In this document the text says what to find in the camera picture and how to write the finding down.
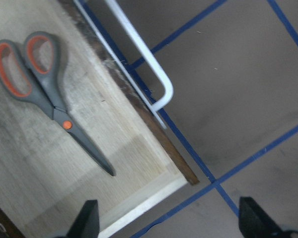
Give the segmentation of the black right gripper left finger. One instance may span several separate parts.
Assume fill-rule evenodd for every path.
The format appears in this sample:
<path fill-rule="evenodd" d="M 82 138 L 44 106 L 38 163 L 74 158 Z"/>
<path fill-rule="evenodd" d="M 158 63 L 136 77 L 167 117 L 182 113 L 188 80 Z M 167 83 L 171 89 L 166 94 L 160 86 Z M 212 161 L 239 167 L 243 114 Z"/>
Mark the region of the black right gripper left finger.
<path fill-rule="evenodd" d="M 66 234 L 67 238 L 97 238 L 100 232 L 97 200 L 87 200 Z"/>

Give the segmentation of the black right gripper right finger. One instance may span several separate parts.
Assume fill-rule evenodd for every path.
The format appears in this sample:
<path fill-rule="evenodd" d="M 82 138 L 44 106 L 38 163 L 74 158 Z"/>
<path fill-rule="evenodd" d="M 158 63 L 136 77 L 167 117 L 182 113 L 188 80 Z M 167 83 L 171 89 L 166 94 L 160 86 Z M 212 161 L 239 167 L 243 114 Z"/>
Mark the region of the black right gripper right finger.
<path fill-rule="evenodd" d="M 287 238 L 252 197 L 240 197 L 238 227 L 244 238 Z"/>

